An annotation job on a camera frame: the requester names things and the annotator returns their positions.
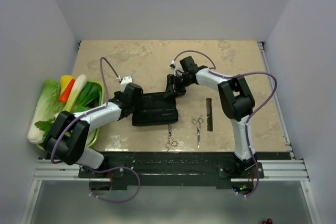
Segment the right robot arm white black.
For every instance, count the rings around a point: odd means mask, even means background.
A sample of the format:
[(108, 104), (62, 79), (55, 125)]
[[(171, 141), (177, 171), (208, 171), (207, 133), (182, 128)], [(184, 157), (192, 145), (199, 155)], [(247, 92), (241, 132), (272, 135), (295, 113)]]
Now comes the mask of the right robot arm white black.
[(249, 139), (249, 117), (253, 113), (255, 100), (244, 77), (225, 76), (207, 66), (198, 66), (189, 56), (178, 65), (172, 60), (173, 74), (167, 76), (165, 96), (182, 96), (186, 87), (198, 84), (209, 87), (219, 94), (222, 110), (230, 119), (235, 141), (233, 170), (239, 178), (246, 178), (253, 171), (256, 151)]

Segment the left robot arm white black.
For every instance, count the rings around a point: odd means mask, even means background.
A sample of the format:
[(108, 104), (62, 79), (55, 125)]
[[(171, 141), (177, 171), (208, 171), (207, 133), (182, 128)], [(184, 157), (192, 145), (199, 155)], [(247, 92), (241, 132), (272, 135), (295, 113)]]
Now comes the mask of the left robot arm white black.
[(43, 142), (44, 149), (51, 154), (50, 161), (87, 166), (97, 178), (105, 177), (109, 165), (103, 154), (86, 146), (86, 139), (90, 132), (129, 116), (142, 94), (141, 86), (128, 83), (106, 104), (81, 113), (61, 112)]

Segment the black zip tool case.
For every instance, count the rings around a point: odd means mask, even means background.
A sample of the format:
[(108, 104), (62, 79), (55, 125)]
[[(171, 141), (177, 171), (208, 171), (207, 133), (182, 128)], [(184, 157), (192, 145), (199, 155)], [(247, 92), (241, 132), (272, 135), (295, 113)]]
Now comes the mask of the black zip tool case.
[(176, 98), (164, 92), (145, 93), (132, 114), (133, 126), (153, 126), (178, 122)]

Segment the silver scissors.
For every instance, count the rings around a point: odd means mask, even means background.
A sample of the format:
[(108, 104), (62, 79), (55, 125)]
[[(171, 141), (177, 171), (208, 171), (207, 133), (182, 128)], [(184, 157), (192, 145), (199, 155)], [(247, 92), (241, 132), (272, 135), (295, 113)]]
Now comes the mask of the silver scissors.
[(201, 126), (204, 122), (202, 116), (199, 116), (198, 118), (192, 119), (192, 124), (196, 127), (197, 130), (197, 148), (200, 148), (200, 141), (201, 141)]
[(167, 142), (165, 144), (165, 147), (166, 147), (167, 151), (169, 151), (171, 149), (171, 147), (177, 147), (177, 146), (178, 146), (178, 142), (172, 136), (172, 124), (169, 123), (168, 137), (167, 137)]

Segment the black hair comb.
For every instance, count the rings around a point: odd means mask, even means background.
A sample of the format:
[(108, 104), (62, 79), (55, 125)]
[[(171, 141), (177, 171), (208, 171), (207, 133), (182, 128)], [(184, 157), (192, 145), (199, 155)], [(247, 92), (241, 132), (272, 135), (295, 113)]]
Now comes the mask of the black hair comb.
[(207, 130), (213, 131), (213, 111), (212, 111), (212, 99), (206, 98), (206, 115), (207, 115)]

